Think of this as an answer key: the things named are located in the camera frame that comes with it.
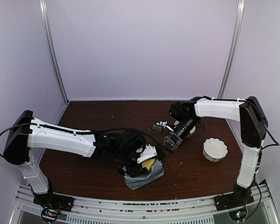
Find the yellow sponge block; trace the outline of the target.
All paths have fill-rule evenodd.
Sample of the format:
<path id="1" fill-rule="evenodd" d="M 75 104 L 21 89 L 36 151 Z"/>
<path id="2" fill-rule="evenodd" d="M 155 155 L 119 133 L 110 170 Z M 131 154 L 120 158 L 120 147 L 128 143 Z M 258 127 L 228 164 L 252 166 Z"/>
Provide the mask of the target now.
<path id="1" fill-rule="evenodd" d="M 143 161 L 141 163 L 141 165 L 142 165 L 142 168 L 145 168 L 145 169 L 147 169 L 147 171 L 149 171 L 154 163 L 155 163 L 155 159 L 148 159 L 148 160 Z"/>

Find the grey drawstring pouch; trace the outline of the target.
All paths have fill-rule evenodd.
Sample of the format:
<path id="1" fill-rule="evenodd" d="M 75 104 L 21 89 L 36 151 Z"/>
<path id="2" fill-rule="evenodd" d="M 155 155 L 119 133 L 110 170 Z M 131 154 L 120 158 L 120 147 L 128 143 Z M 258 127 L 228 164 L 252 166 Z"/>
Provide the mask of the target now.
<path id="1" fill-rule="evenodd" d="M 123 175 L 125 184 L 129 189 L 136 190 L 162 177 L 165 170 L 162 162 L 157 159 L 146 174 L 141 174 L 137 177 L 129 176 L 126 173 L 126 167 L 118 168 L 117 172 Z"/>

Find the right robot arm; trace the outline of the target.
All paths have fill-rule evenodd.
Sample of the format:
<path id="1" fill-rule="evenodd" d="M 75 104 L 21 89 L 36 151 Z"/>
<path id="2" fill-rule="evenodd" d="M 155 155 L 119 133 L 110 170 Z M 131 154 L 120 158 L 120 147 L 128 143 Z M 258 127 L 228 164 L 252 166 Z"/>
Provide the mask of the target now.
<path id="1" fill-rule="evenodd" d="M 227 125 L 230 125 L 231 121 L 239 123 L 240 133 L 234 133 L 233 136 L 243 157 L 235 184 L 239 189 L 230 195 L 230 202 L 234 206 L 240 206 L 248 198 L 245 189 L 252 185 L 260 167 L 262 152 L 267 147 L 264 144 L 266 136 L 272 139 L 272 147 L 279 146 L 279 142 L 268 129 L 268 120 L 258 99 L 254 96 L 246 99 L 198 96 L 172 104 L 168 113 L 179 122 L 163 141 L 164 146 L 171 147 L 171 152 L 182 144 L 201 118 L 223 119 Z"/>

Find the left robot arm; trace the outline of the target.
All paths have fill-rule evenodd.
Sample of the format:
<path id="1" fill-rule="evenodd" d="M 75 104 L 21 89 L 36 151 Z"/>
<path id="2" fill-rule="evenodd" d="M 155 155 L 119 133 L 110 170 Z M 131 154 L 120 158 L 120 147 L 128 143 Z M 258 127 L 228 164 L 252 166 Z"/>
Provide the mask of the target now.
<path id="1" fill-rule="evenodd" d="M 47 207 L 54 207 L 58 198 L 51 192 L 51 183 L 30 154 L 33 148 L 47 148 L 98 157 L 102 161 L 123 165 L 118 173 L 131 190 L 139 189 L 164 175 L 162 159 L 172 153 L 151 135 L 134 128 L 77 130 L 46 123 L 25 110 L 15 123 L 3 130 L 7 139 L 0 157 L 18 167 L 23 178 Z"/>

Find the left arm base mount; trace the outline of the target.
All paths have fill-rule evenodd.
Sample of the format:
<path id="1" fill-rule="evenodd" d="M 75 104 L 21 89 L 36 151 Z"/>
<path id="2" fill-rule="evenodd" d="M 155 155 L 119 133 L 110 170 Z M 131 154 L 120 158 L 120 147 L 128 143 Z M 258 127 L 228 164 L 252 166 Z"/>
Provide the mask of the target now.
<path id="1" fill-rule="evenodd" d="M 36 194 L 32 187 L 31 191 L 34 195 L 33 203 L 38 204 L 43 208 L 51 208 L 66 212 L 71 212 L 72 210 L 74 198 L 53 193 L 51 182 L 49 182 L 49 190 L 45 194 Z"/>

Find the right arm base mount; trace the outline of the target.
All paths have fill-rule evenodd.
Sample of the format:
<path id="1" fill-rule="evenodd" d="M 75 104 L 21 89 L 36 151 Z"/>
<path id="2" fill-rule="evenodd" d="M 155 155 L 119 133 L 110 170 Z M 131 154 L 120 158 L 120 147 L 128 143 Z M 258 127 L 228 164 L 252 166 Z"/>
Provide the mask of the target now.
<path id="1" fill-rule="evenodd" d="M 251 187 L 250 185 L 248 188 L 244 188 L 235 183 L 231 193 L 214 197 L 217 211 L 233 209 L 254 202 Z"/>

